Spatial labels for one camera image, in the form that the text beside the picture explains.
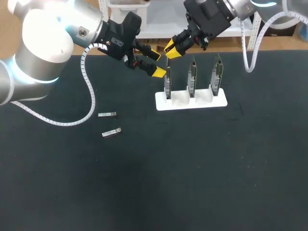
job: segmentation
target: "white holder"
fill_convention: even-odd
[[[165,92],[157,92],[155,98],[158,111],[225,107],[228,105],[224,90],[219,89],[218,96],[214,96],[211,85],[208,89],[196,90],[194,98],[189,96],[188,87],[186,90],[172,91],[170,100],[166,98]]]

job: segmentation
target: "white spiral cable wrap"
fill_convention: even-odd
[[[263,39],[263,37],[265,35],[265,32],[270,27],[270,25],[272,25],[277,19],[285,17],[285,16],[288,16],[288,17],[296,18],[299,21],[303,22],[304,24],[308,25],[308,19],[306,17],[302,16],[299,13],[289,12],[287,10],[287,8],[286,8],[286,0],[283,2],[283,10],[284,10],[284,12],[280,12],[280,13],[274,15],[273,17],[271,17],[265,23],[265,25],[263,26],[262,30],[260,31],[260,34],[258,35],[258,38],[257,38],[257,41],[256,41],[254,52],[253,52],[253,55],[252,55],[252,61],[251,61],[251,66],[250,67],[248,65],[247,52],[246,52],[244,22],[241,21],[242,49],[243,49],[244,65],[245,65],[245,69],[246,69],[246,71],[248,73],[251,73],[254,70],[255,66],[256,66],[256,61],[257,61],[257,56],[258,56],[259,48],[260,48],[260,45],[261,45],[261,41],[262,41],[262,39]]]
[[[88,75],[87,75],[86,67],[85,67],[85,61],[86,61],[86,57],[88,55],[88,52],[90,50],[94,49],[94,48],[101,48],[103,50],[107,50],[107,47],[105,45],[103,45],[101,43],[94,43],[94,44],[89,45],[85,49],[85,51],[82,53],[81,62],[80,62],[81,72],[82,72],[82,75],[83,75],[83,77],[86,81],[88,88],[89,88],[89,91],[90,91],[90,94],[91,94],[91,100],[92,100],[91,109],[90,109],[89,113],[84,118],[82,118],[82,119],[80,119],[76,122],[71,122],[71,123],[56,122],[56,121],[53,121],[51,119],[48,119],[48,118],[36,113],[35,111],[31,110],[30,108],[28,108],[27,106],[23,105],[22,103],[20,103],[18,101],[14,101],[14,102],[11,102],[11,103],[15,104],[16,106],[21,107],[22,109],[26,110],[27,112],[29,112],[33,116],[43,120],[44,122],[52,124],[52,125],[56,125],[56,126],[71,127],[71,126],[75,126],[75,125],[78,125],[78,124],[81,124],[81,123],[87,121],[92,116],[94,109],[95,109],[95,95],[94,95],[93,87],[92,87],[92,85],[91,85],[91,83],[88,79]]]

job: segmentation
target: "white shelving unit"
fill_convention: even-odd
[[[108,0],[99,0],[100,6],[106,6]],[[147,29],[142,31],[138,39],[167,39],[179,34],[187,28],[183,0],[151,0],[148,8]],[[249,19],[245,20],[245,35],[251,36],[253,26]],[[238,19],[231,22],[232,26],[219,37],[240,37],[241,27]]]

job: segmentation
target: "wooden floor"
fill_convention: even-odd
[[[87,0],[98,7],[97,0]],[[0,59],[5,59],[16,53],[21,37],[21,22],[7,10],[7,0],[0,0]],[[168,43],[167,39],[150,39],[145,41],[158,51],[163,51]],[[75,46],[74,54],[80,55],[83,48]],[[293,37],[266,37],[263,39],[260,50],[308,50],[308,43],[303,42],[295,33]],[[233,52],[242,51],[240,38],[217,38],[210,42],[206,52]],[[188,53],[203,52],[197,46]],[[99,51],[91,54],[102,55]]]

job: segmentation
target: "black table surface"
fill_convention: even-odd
[[[158,112],[163,79],[94,56],[97,107],[84,124],[56,127],[2,106],[0,230],[307,230],[308,52],[261,52],[251,74],[242,54],[220,55],[225,108]],[[195,55],[198,89],[214,56]],[[186,88],[192,58],[173,61],[173,90]],[[61,122],[86,115],[79,59],[47,98],[26,105]],[[119,117],[97,118],[111,111]],[[118,127],[123,134],[103,139]]]

